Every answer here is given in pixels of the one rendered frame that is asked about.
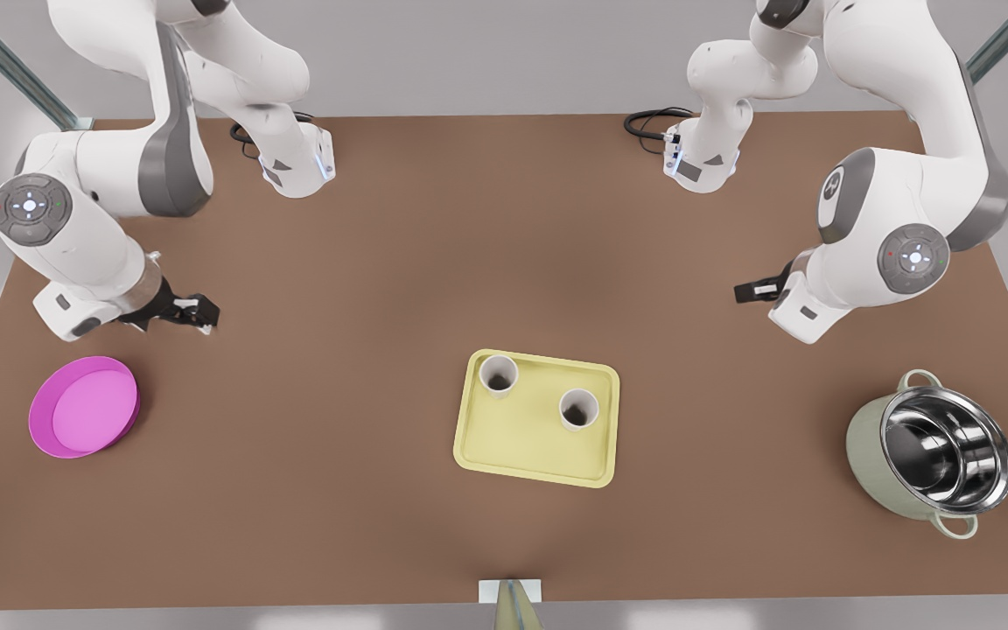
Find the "white IKEA cup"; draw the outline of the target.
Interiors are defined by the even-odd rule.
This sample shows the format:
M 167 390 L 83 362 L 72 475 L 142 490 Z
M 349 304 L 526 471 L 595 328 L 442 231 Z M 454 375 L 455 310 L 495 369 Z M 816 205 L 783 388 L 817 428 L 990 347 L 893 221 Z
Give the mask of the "white IKEA cup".
M 581 431 L 599 419 L 599 399 L 587 389 L 571 389 L 560 398 L 557 410 L 568 431 Z
M 519 367 L 511 356 L 493 354 L 487 356 L 479 367 L 480 386 L 493 399 L 507 397 L 519 379 Z

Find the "pale yellow tray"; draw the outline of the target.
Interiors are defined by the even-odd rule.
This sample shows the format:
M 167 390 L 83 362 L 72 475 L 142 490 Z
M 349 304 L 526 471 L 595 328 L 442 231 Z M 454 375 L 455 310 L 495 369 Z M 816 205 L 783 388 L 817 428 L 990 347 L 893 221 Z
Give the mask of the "pale yellow tray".
M 511 356 L 519 368 L 501 399 L 480 386 L 480 363 L 493 354 Z M 583 430 L 566 430 L 557 410 L 571 389 L 587 389 L 599 402 L 599 418 Z M 619 409 L 620 376 L 606 364 L 481 348 L 465 371 L 453 458 L 467 470 L 607 487 L 615 473 Z

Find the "green steel-lined pot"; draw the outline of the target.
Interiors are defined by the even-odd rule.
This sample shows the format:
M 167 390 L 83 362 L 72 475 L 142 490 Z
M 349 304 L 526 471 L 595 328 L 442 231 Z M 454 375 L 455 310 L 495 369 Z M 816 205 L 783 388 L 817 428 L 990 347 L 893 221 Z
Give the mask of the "green steel-lined pot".
M 955 541 L 973 537 L 979 515 L 1008 497 L 1008 439 L 996 420 L 924 368 L 853 415 L 845 454 L 881 507 Z

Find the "pink round plate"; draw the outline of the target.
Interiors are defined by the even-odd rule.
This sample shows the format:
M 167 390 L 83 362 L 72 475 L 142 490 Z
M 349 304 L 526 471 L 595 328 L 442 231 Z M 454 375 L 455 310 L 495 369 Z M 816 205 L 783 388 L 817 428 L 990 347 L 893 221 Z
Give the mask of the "pink round plate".
M 84 356 L 38 388 L 28 412 L 31 440 L 44 454 L 77 459 L 123 438 L 137 420 L 136 377 L 119 360 Z

